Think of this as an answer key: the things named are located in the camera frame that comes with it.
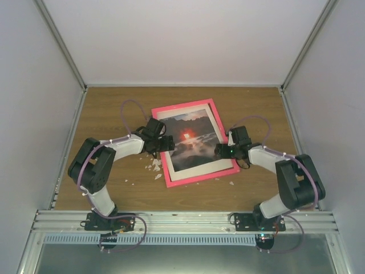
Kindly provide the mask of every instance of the sunset photo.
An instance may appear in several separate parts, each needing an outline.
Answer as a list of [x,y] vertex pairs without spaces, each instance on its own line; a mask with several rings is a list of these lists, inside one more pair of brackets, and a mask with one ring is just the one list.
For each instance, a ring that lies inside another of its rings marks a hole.
[[175,141],[175,150],[169,151],[175,172],[215,161],[214,149],[220,141],[205,109],[161,121]]

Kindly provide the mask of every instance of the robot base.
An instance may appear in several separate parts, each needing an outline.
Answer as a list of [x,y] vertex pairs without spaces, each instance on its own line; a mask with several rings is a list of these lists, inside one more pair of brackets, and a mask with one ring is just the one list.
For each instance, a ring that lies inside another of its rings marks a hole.
[[261,223],[260,227],[256,224],[254,216],[252,213],[235,213],[234,216],[234,225],[236,227],[236,231],[261,231],[261,232],[275,232],[278,228],[278,231],[285,231],[285,223],[284,219],[280,218],[277,223],[277,228],[274,223],[277,221],[277,217],[266,219],[264,223]]

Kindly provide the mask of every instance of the picture frame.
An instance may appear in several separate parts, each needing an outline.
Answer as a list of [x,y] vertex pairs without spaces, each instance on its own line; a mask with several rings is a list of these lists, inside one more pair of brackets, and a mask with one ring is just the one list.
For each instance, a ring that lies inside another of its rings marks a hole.
[[173,135],[176,144],[174,151],[161,153],[167,187],[240,171],[233,159],[214,157],[216,144],[228,138],[213,99],[154,108],[152,116],[166,124],[166,134]]

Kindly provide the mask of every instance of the wire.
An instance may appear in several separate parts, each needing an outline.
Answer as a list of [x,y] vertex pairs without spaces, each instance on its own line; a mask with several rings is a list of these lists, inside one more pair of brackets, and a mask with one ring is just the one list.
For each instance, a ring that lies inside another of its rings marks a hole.
[[129,227],[131,225],[131,222],[128,221],[128,220],[119,220],[118,223],[120,223],[120,222],[126,223],[127,224],[127,227]]
[[292,217],[290,215],[287,215],[286,217],[291,218],[293,221],[295,221],[297,223],[297,225],[299,226],[299,228],[301,229],[301,231],[302,231],[301,242],[296,247],[294,247],[292,249],[288,249],[288,250],[283,250],[283,251],[281,251],[281,250],[278,250],[278,251],[275,251],[275,250],[274,251],[270,251],[268,249],[262,249],[262,248],[260,248],[260,247],[258,247],[256,245],[256,248],[260,252],[262,252],[264,250],[264,251],[267,251],[268,253],[273,253],[273,254],[287,254],[287,253],[290,253],[290,252],[297,251],[297,250],[299,250],[300,248],[303,247],[303,243],[305,241],[305,234],[304,234],[304,229],[303,229],[302,225],[298,222],[298,220],[296,218],[294,218],[294,217]]
[[274,226],[275,226],[275,234],[273,235],[273,238],[275,238],[276,236],[278,236],[278,233],[279,233],[279,226],[278,226],[278,224],[276,222],[274,223]]
[[125,120],[125,118],[124,118],[124,115],[123,115],[123,108],[124,108],[124,105],[126,104],[126,103],[128,103],[128,102],[134,102],[141,110],[142,110],[142,113],[143,113],[143,116],[144,116],[144,119],[146,119],[146,121],[148,121],[149,120],[149,117],[147,116],[147,114],[146,114],[146,112],[144,111],[144,109],[143,109],[143,107],[142,107],[142,105],[139,103],[139,102],[137,102],[136,100],[133,100],[133,99],[128,99],[128,100],[125,100],[122,104],[121,104],[121,106],[120,106],[120,117],[121,117],[121,120],[122,120],[122,122],[123,122],[123,124],[124,124],[124,126],[125,126],[125,128],[127,129],[127,132],[128,132],[128,134],[130,135],[130,134],[132,134],[132,131],[131,131],[131,129],[128,127],[128,125],[127,125],[127,121]]
[[307,176],[310,184],[312,185],[312,188],[313,188],[313,191],[314,191],[314,202],[313,202],[313,205],[309,208],[303,208],[303,209],[313,209],[316,207],[316,205],[318,204],[318,190],[317,190],[317,186],[315,185],[315,182],[312,178],[312,176],[310,175],[310,173],[308,172],[307,168],[298,160],[296,160],[295,157],[291,156],[291,155],[288,155],[286,153],[283,153],[283,152],[279,152],[279,151],[276,151],[276,150],[272,150],[271,148],[268,148],[266,146],[263,146],[263,149],[267,152],[270,152],[272,154],[275,154],[275,155],[278,155],[278,156],[282,156],[284,158],[288,158],[290,160],[292,160],[293,162],[295,162],[301,169],[302,171],[305,173],[305,175]]
[[[133,217],[133,218],[137,218],[139,220],[142,221],[143,223],[143,226],[144,226],[144,232],[143,232],[143,236],[142,238],[138,241],[138,243],[136,243],[135,245],[131,246],[131,247],[128,247],[128,248],[123,248],[123,249],[117,249],[117,250],[111,250],[111,249],[108,249],[108,253],[122,253],[122,252],[127,252],[127,251],[131,251],[137,247],[139,247],[141,245],[141,243],[143,243],[143,241],[145,240],[146,236],[147,236],[147,223],[145,222],[145,220],[140,217],[140,216],[137,216],[137,215],[132,215],[132,214],[126,214],[126,215],[120,215],[120,216],[113,216],[113,217],[109,217],[109,216],[104,216],[102,215],[97,209],[94,209],[94,211],[99,214],[101,217],[105,218],[105,219],[110,219],[110,220],[115,220],[115,219],[119,219],[119,218],[124,218],[124,217]],[[99,240],[99,248],[100,248],[100,251],[104,251],[104,248],[102,247],[102,242],[104,239],[106,239],[108,237],[100,237],[100,240]]]
[[[317,204],[318,204],[318,190],[317,190],[317,187],[316,187],[316,185],[315,185],[315,182],[314,182],[314,180],[313,180],[313,178],[312,178],[312,176],[310,175],[310,173],[308,172],[308,170],[307,170],[307,168],[300,162],[300,161],[298,161],[296,158],[295,158],[295,156],[292,156],[292,155],[288,155],[288,154],[286,154],[286,153],[282,153],[282,152],[279,152],[279,151],[276,151],[276,150],[272,150],[271,148],[268,148],[268,147],[266,147],[265,146],[265,143],[266,143],[266,141],[267,141],[267,139],[269,138],[269,136],[270,136],[270,133],[271,133],[271,124],[270,124],[270,122],[269,122],[269,120],[267,120],[265,117],[262,117],[262,116],[259,116],[259,115],[251,115],[251,116],[247,116],[247,117],[244,117],[244,118],[242,118],[241,120],[239,120],[236,124],[234,124],[233,126],[231,126],[231,128],[229,129],[229,131],[233,128],[233,127],[235,127],[236,125],[238,125],[239,123],[241,123],[241,122],[243,122],[244,120],[247,120],[247,119],[251,119],[251,118],[258,118],[258,119],[262,119],[262,120],[264,120],[265,122],[266,122],[266,124],[267,124],[267,126],[268,126],[268,130],[267,130],[267,133],[266,133],[266,136],[264,137],[264,139],[263,139],[263,141],[262,141],[262,147],[263,147],[263,149],[264,150],[266,150],[267,152],[271,152],[271,153],[273,153],[273,154],[276,154],[276,155],[278,155],[278,156],[283,156],[283,157],[285,157],[285,158],[287,158],[287,159],[290,159],[290,160],[292,160],[293,162],[295,162],[302,170],[303,170],[303,172],[305,173],[305,175],[307,176],[307,178],[308,178],[308,180],[309,180],[309,182],[311,183],[311,185],[312,185],[312,188],[313,188],[313,191],[314,191],[314,202],[313,202],[313,204],[309,207],[309,208],[302,208],[302,209],[314,209],[316,206],[317,206]],[[298,220],[297,219],[295,219],[294,217],[292,217],[292,216],[289,216],[289,214],[291,214],[291,213],[293,213],[294,211],[296,211],[296,209],[294,209],[294,210],[291,210],[291,211],[288,211],[288,212],[286,212],[286,213],[284,213],[284,214],[282,214],[281,216],[278,216],[278,218],[277,218],[277,220],[276,220],[276,222],[275,222],[275,227],[277,228],[277,233],[275,234],[275,237],[278,235],[278,225],[277,225],[277,223],[280,221],[280,219],[281,219],[281,217],[283,217],[283,216],[286,216],[286,217],[289,217],[289,218],[291,218],[291,219],[293,219],[297,224],[298,224],[298,226],[299,226],[299,228],[301,229],[301,231],[302,231],[302,240],[301,240],[301,242],[300,242],[300,244],[297,246],[297,247],[295,247],[295,248],[292,248],[292,249],[290,249],[290,250],[288,250],[288,251],[268,251],[268,252],[270,252],[270,253],[277,253],[277,254],[286,254],[286,253],[289,253],[289,252],[292,252],[292,251],[296,251],[296,250],[298,250],[302,245],[303,245],[303,242],[304,242],[304,240],[305,240],[305,233],[304,233],[304,229],[303,229],[303,227],[301,226],[301,224],[298,222]]]
[[232,212],[231,214],[229,214],[228,215],[228,222],[230,223],[230,224],[232,224],[232,225],[235,225],[235,223],[232,223],[231,222],[231,218],[232,218],[232,216],[234,215],[235,213],[234,212]]
[[125,251],[130,251],[130,250],[133,250],[135,248],[137,248],[143,241],[144,239],[146,238],[146,235],[147,235],[147,224],[145,222],[145,220],[143,218],[141,218],[140,216],[137,216],[137,215],[131,215],[131,214],[127,214],[127,215],[118,215],[118,216],[105,216],[103,215],[101,212],[99,212],[96,208],[95,208],[95,205],[94,203],[92,202],[92,200],[89,198],[89,196],[87,195],[88,192],[85,190],[85,189],[82,189],[81,188],[81,180],[82,180],[82,176],[84,174],[84,171],[86,169],[86,166],[87,164],[89,163],[90,159],[93,157],[93,155],[100,149],[102,148],[103,146],[105,145],[109,145],[109,144],[113,144],[115,142],[120,142],[120,141],[123,141],[123,140],[127,140],[129,139],[129,136],[124,136],[124,137],[121,137],[121,138],[117,138],[117,139],[113,139],[113,140],[109,140],[109,141],[105,141],[105,142],[101,142],[100,144],[98,144],[91,152],[90,154],[86,157],[85,159],[85,162],[83,163],[83,165],[81,166],[81,169],[80,169],[80,173],[79,173],[79,176],[78,176],[78,181],[77,181],[77,189],[78,191],[81,191],[83,193],[83,195],[85,195],[87,197],[87,200],[89,201],[89,203],[92,205],[93,207],[93,211],[95,213],[97,213],[100,217],[102,218],[105,218],[105,219],[108,219],[108,220],[116,220],[116,219],[121,219],[121,218],[124,218],[124,217],[134,217],[134,218],[137,218],[139,220],[142,221],[143,225],[144,225],[144,233],[143,233],[143,236],[142,238],[140,239],[140,241],[138,243],[136,243],[135,245],[129,247],[129,248],[125,248],[125,249],[118,249],[118,250],[115,250],[115,251],[112,251],[113,253],[114,252],[125,252]]
[[267,129],[267,133],[266,133],[266,136],[264,137],[264,139],[262,140],[262,145],[264,145],[264,144],[266,143],[267,139],[268,139],[268,138],[269,138],[269,136],[270,136],[270,133],[271,133],[271,124],[270,124],[269,120],[267,120],[265,117],[262,117],[262,116],[260,116],[260,115],[250,115],[250,116],[243,117],[241,120],[239,120],[239,121],[238,121],[237,123],[235,123],[233,126],[231,126],[231,127],[229,128],[228,132],[226,132],[226,134],[228,135],[229,131],[230,131],[231,129],[233,129],[236,125],[238,125],[238,124],[242,123],[242,122],[243,122],[243,121],[245,121],[245,120],[251,119],[251,118],[258,118],[258,119],[264,120],[264,121],[266,122],[266,124],[267,124],[267,127],[268,127],[268,129]]

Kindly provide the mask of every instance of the glass panel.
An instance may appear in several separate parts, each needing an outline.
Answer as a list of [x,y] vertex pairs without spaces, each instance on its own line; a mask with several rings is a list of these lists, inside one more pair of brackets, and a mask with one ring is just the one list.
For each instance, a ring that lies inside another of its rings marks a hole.
[[[280,235],[276,250],[290,249],[299,235]],[[301,249],[285,255],[247,246],[142,245],[126,253],[100,253],[95,245],[45,244],[38,274],[335,273],[324,235],[306,235]]]

